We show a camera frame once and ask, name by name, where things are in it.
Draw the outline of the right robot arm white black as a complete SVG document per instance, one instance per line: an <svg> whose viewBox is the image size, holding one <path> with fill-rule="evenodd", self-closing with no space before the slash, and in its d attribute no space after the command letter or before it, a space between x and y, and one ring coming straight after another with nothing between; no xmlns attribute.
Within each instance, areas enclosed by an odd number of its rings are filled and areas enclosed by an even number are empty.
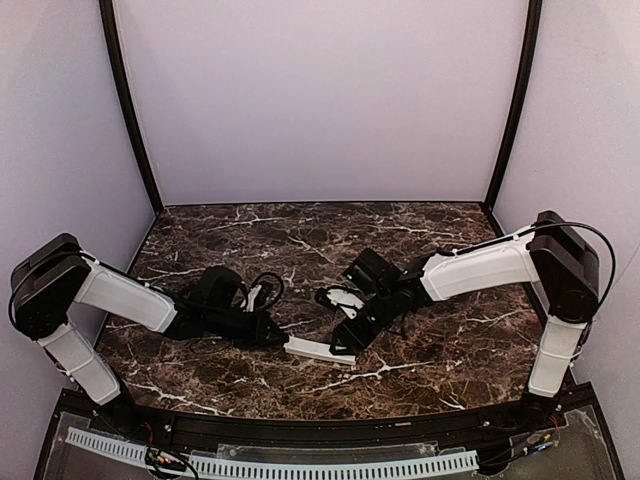
<svg viewBox="0 0 640 480"><path fill-rule="evenodd" d="M351 288L330 286L315 294L318 304L344 315L331 333L331 360L358 356L394 321L422 308L469 292L538 283L548 308L521 410L527 416L553 412L560 406L565 374L612 289L600 284L598 253L580 230L602 234L547 210L511 234L462 249L438 249L404 268L363 250L343 273Z"/></svg>

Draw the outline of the white remote control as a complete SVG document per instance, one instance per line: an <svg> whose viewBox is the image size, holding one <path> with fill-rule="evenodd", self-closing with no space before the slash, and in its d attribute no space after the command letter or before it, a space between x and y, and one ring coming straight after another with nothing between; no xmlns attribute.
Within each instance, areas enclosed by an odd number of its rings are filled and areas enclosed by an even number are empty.
<svg viewBox="0 0 640 480"><path fill-rule="evenodd" d="M285 352L290 355L348 366L356 364L354 355L335 355L330 352L330 345L325 343L290 336L283 347Z"/></svg>

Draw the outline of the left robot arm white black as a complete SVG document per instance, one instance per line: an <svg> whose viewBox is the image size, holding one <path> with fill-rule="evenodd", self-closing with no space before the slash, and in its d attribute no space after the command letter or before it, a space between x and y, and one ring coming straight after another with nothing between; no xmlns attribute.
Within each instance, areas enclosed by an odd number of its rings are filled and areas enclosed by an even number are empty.
<svg viewBox="0 0 640 480"><path fill-rule="evenodd" d="M211 333L245 348L281 346L288 334L270 309L281 295L273 273L246 285L224 266L208 267L177 294L135 279L84 251L75 236L55 237L11 274L8 316L37 342L97 405L120 400L126 388L69 318L83 304L128 319L173 340Z"/></svg>

